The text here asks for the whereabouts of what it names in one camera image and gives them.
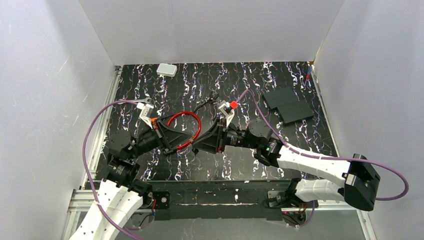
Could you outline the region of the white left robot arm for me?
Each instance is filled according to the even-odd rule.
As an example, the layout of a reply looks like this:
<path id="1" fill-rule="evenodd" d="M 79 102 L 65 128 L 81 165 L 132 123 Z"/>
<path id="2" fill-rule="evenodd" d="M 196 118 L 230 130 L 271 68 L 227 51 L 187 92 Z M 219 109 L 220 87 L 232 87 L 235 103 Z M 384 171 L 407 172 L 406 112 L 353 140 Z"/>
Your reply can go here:
<path id="1" fill-rule="evenodd" d="M 139 239 L 135 230 L 147 227 L 156 216 L 156 206 L 163 193 L 137 179 L 140 165 L 136 160 L 153 149 L 172 154 L 191 142 L 191 135 L 174 130 L 157 119 L 148 121 L 139 136 L 126 130 L 110 135 L 107 175 L 99 187 L 92 187 L 94 200 L 72 240 L 114 240 L 119 233 Z"/>

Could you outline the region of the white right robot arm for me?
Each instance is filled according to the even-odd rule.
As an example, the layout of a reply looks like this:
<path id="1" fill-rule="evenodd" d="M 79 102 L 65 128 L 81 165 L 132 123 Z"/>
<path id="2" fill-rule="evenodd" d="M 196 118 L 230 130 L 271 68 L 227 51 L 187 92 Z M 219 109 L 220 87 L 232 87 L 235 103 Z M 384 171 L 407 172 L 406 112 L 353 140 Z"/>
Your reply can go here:
<path id="1" fill-rule="evenodd" d="M 283 144 L 262 119 L 250 122 L 246 129 L 235 127 L 225 119 L 216 119 L 212 127 L 192 143 L 195 153 L 217 154 L 227 146 L 253 149 L 253 157 L 265 166 L 317 177 L 316 180 L 292 179 L 284 192 L 285 200 L 342 201 L 367 212 L 375 207 L 381 177 L 366 159 L 337 160 Z"/>

